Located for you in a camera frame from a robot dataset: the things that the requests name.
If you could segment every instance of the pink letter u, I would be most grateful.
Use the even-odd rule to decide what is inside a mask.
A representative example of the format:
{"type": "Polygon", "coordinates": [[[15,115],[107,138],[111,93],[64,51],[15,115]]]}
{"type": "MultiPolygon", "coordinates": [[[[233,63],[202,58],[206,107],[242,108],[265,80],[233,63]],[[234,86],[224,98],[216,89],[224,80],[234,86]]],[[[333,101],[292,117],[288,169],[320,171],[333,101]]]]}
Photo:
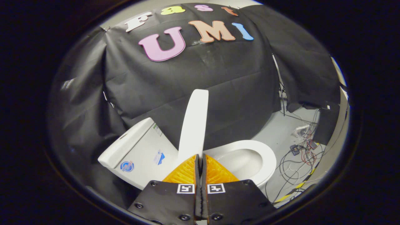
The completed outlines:
{"type": "Polygon", "coordinates": [[[152,61],[165,61],[167,59],[173,58],[179,55],[185,49],[185,40],[183,40],[182,35],[179,30],[180,26],[173,27],[170,29],[166,29],[164,34],[171,35],[172,40],[175,43],[175,46],[167,51],[163,51],[158,44],[157,38],[158,34],[153,34],[139,41],[139,44],[143,46],[144,51],[152,61]]]}

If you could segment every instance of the toilet seat lid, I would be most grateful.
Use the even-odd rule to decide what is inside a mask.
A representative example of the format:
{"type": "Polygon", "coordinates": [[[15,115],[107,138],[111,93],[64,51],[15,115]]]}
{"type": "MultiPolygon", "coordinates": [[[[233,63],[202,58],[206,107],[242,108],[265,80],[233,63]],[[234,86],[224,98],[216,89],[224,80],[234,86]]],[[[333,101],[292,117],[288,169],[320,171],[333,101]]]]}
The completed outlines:
{"type": "Polygon", "coordinates": [[[260,170],[248,179],[251,179],[256,185],[259,185],[272,177],[276,168],[276,157],[272,149],[262,142],[254,140],[235,141],[230,144],[208,149],[203,153],[214,157],[216,155],[223,155],[240,149],[250,149],[261,156],[262,165],[260,170]]]}

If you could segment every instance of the letter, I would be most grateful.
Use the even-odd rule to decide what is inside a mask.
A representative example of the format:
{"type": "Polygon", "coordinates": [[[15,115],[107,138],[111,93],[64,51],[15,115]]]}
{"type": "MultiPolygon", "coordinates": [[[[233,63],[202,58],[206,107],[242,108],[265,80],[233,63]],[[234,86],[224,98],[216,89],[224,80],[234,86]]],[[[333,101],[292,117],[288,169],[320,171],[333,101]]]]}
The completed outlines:
{"type": "Polygon", "coordinates": [[[238,15],[237,15],[236,13],[234,13],[233,10],[231,10],[230,8],[227,8],[227,7],[221,7],[221,8],[225,9],[229,14],[232,14],[232,15],[234,15],[234,16],[238,16],[238,15]]]}
{"type": "Polygon", "coordinates": [[[232,23],[232,25],[235,26],[242,33],[243,39],[254,40],[254,38],[250,36],[250,34],[246,31],[243,25],[237,23],[232,23]]]}
{"type": "Polygon", "coordinates": [[[143,46],[144,51],[150,60],[156,62],[165,61],[179,55],[185,49],[185,40],[183,40],[183,37],[179,32],[180,29],[182,28],[177,26],[164,31],[164,34],[171,35],[171,38],[175,43],[175,46],[170,50],[163,51],[160,48],[160,45],[157,41],[157,38],[159,37],[158,34],[145,37],[139,41],[139,44],[143,46]]]}
{"type": "Polygon", "coordinates": [[[224,25],[224,22],[222,21],[213,21],[212,27],[200,20],[190,21],[189,24],[195,26],[199,31],[202,37],[200,39],[201,42],[208,43],[214,41],[214,38],[210,37],[208,34],[212,35],[217,40],[221,40],[220,34],[222,34],[222,39],[224,40],[235,40],[235,37],[229,33],[228,29],[224,25]]]}
{"type": "Polygon", "coordinates": [[[203,12],[206,12],[206,11],[209,11],[209,12],[211,12],[211,11],[214,11],[212,8],[210,8],[209,6],[206,6],[206,5],[197,5],[197,6],[194,6],[197,10],[199,10],[199,11],[203,11],[203,12]]]}
{"type": "Polygon", "coordinates": [[[129,31],[143,25],[144,24],[143,21],[147,20],[148,19],[147,16],[150,16],[151,14],[152,14],[151,12],[147,12],[145,14],[142,14],[142,15],[135,17],[135,18],[129,20],[128,22],[126,22],[125,24],[128,25],[126,32],[129,32],[129,31]]]}
{"type": "Polygon", "coordinates": [[[169,15],[174,13],[185,12],[186,10],[180,6],[171,6],[161,10],[161,15],[169,15]]]}

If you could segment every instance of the white toilet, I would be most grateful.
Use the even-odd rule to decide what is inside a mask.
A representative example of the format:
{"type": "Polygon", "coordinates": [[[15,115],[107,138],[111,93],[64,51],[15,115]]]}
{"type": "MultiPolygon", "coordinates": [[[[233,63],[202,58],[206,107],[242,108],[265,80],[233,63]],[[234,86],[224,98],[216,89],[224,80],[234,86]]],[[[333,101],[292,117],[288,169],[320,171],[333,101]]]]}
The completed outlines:
{"type": "Polygon", "coordinates": [[[179,151],[157,124],[144,119],[112,143],[98,161],[118,177],[143,190],[151,180],[162,181],[189,157],[207,154],[239,180],[251,179],[259,187],[271,178],[276,167],[274,152],[259,141],[243,140],[203,151],[208,91],[193,91],[186,109],[179,151]]]}
{"type": "Polygon", "coordinates": [[[263,188],[276,168],[276,157],[268,145],[253,140],[235,141],[203,151],[239,180],[251,179],[263,188]]]}

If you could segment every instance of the black cloth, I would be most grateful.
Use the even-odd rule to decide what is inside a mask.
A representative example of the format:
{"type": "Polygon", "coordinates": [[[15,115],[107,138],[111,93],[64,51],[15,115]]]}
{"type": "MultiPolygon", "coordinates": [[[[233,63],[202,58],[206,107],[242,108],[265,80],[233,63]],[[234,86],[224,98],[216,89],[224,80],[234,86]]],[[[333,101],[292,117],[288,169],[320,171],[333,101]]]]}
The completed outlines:
{"type": "Polygon", "coordinates": [[[145,24],[129,33],[125,21],[89,32],[66,55],[53,81],[48,127],[55,154],[79,182],[121,207],[128,208],[140,191],[97,158],[137,122],[153,118],[178,148],[192,91],[209,90],[204,140],[209,149],[252,138],[280,110],[279,78],[262,31],[240,10],[234,10],[236,17],[220,5],[207,4],[213,12],[195,5],[176,4],[186,12],[165,16],[160,11],[166,7],[151,10],[145,24]],[[192,20],[223,21],[236,40],[202,43],[188,24],[192,20]],[[244,25],[254,40],[243,39],[233,22],[244,25]],[[182,27],[184,51],[163,62],[151,61],[138,42],[159,34],[161,48],[170,49],[174,43],[163,31],[176,26],[182,27]]]}
{"type": "Polygon", "coordinates": [[[339,79],[325,47],[309,32],[275,10],[255,5],[240,9],[267,39],[288,99],[287,110],[340,103],[339,79]]]}

